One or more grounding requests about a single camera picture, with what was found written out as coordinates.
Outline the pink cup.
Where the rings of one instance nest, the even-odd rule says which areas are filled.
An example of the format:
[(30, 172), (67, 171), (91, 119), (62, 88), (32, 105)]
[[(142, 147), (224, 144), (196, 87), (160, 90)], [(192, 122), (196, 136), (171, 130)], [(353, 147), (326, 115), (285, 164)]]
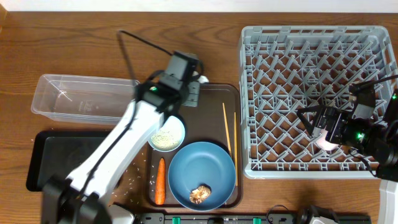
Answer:
[(326, 140), (327, 131), (322, 129), (319, 138), (315, 141), (316, 145), (324, 151), (332, 151), (338, 147), (337, 144), (330, 143)]

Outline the white napkin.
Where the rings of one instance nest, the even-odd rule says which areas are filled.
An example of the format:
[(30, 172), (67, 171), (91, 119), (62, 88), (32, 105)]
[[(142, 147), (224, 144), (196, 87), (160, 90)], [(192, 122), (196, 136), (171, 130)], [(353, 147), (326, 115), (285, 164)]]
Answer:
[(192, 78), (200, 84), (209, 83), (209, 79), (204, 75), (200, 75), (198, 72), (194, 72)]

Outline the large blue plate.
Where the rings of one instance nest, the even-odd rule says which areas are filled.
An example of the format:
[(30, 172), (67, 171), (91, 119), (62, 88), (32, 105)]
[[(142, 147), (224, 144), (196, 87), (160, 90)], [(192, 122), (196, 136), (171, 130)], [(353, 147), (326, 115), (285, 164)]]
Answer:
[[(174, 198), (195, 211), (210, 211), (224, 205), (232, 196), (236, 173), (229, 154), (211, 142), (193, 142), (174, 155), (168, 171), (168, 183)], [(191, 202), (190, 194), (204, 185), (211, 194), (204, 202)]]

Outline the orange carrot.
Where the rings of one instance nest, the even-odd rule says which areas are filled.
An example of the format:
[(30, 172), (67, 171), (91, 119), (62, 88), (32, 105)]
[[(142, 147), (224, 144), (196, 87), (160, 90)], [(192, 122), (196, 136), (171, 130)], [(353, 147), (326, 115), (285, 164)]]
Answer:
[(162, 157), (159, 161), (157, 178), (155, 182), (155, 204), (163, 205), (165, 202), (165, 160)]

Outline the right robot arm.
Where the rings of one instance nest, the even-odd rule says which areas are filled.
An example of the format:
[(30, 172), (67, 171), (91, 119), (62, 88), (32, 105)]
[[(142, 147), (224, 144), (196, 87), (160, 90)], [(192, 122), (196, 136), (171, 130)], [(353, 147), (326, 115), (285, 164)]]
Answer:
[(383, 116), (387, 124), (371, 122), (376, 109), (375, 85), (395, 80), (397, 75), (377, 81), (352, 83), (349, 96), (353, 102), (351, 112), (332, 106), (317, 105), (297, 110), (297, 116), (312, 137), (326, 131), (325, 141), (348, 146), (351, 152), (371, 156), (378, 163), (375, 171), (360, 157), (366, 170), (381, 179), (379, 223), (397, 223), (397, 90), (393, 91)]

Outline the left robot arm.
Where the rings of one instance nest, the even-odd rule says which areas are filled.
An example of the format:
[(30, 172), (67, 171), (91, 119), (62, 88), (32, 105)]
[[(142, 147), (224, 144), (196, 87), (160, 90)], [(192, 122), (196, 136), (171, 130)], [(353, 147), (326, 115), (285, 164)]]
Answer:
[(175, 51), (165, 70), (135, 87), (123, 117), (103, 142), (65, 180), (44, 185), (41, 223), (133, 223), (134, 214), (110, 205), (111, 194), (126, 169), (171, 115), (188, 100), (202, 62)]

